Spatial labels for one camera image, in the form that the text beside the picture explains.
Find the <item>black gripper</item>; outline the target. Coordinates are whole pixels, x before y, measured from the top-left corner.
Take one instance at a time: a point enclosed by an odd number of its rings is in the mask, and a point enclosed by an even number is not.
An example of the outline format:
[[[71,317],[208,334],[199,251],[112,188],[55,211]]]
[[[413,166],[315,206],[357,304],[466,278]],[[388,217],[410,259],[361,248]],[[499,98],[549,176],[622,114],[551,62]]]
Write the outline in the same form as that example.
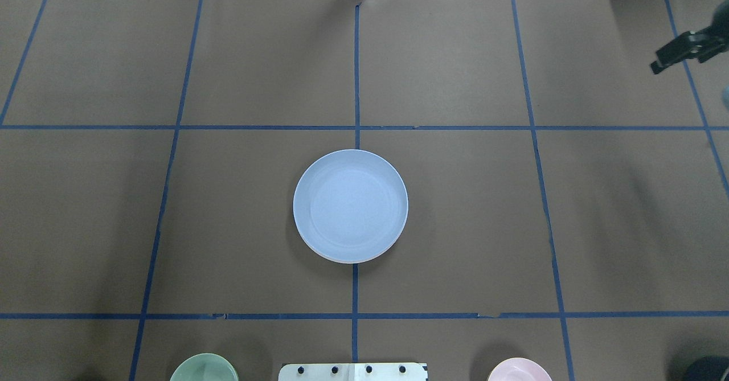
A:
[[[688,59],[704,63],[714,56],[727,52],[728,1],[714,11],[709,26],[699,31],[685,31],[656,51],[656,59],[650,69],[658,75],[665,69]]]

